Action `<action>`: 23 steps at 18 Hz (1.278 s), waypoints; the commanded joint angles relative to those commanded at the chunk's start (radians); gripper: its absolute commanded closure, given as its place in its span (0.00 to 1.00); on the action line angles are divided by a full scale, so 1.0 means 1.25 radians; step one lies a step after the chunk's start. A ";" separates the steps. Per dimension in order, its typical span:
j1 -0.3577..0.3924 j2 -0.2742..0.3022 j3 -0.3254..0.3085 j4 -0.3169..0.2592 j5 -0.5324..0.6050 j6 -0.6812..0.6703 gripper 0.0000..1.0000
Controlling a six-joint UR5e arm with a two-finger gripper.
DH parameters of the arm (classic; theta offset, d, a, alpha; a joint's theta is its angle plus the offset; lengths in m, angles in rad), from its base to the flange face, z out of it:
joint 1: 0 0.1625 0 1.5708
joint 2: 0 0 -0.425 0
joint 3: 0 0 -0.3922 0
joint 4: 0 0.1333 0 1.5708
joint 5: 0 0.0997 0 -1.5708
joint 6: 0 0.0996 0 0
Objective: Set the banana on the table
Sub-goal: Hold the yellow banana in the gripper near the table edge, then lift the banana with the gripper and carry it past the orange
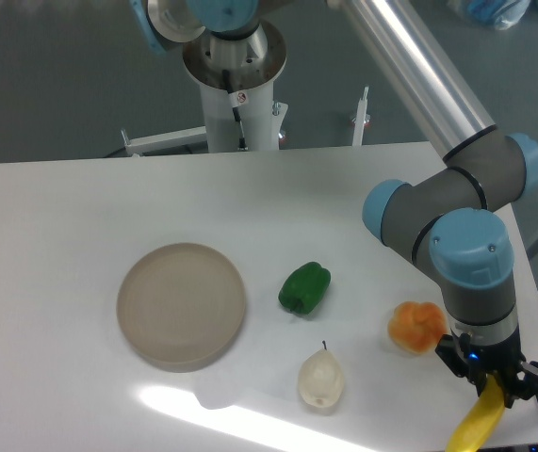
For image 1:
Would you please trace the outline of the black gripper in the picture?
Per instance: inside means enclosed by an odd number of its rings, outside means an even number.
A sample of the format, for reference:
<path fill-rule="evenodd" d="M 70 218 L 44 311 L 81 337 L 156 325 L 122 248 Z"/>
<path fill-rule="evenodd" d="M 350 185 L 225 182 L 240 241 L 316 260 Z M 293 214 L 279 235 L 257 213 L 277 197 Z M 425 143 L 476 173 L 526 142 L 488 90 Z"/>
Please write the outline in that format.
<path fill-rule="evenodd" d="M 435 352 L 454 376 L 472 385 L 481 387 L 483 374 L 495 376 L 507 409 L 538 395 L 538 362 L 525 361 L 517 320 L 490 325 L 453 320 Z"/>

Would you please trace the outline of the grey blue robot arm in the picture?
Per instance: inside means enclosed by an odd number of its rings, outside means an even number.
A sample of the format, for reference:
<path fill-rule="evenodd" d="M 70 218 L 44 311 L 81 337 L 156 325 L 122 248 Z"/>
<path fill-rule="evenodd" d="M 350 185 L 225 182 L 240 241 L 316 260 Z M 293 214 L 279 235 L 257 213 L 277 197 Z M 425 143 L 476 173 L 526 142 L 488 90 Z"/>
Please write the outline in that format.
<path fill-rule="evenodd" d="M 276 1 L 134 1 L 149 47 L 183 48 L 202 94 L 212 153 L 275 151 L 281 121 L 272 86 L 286 61 L 265 15 Z M 406 1 L 338 7 L 378 62 L 444 169 L 418 185 L 388 180 L 362 219 L 384 245 L 435 281 L 450 331 L 436 353 L 479 393 L 496 381 L 507 406 L 538 395 L 538 362 L 521 350 L 514 252 L 496 211 L 538 186 L 538 144 L 502 134 Z"/>

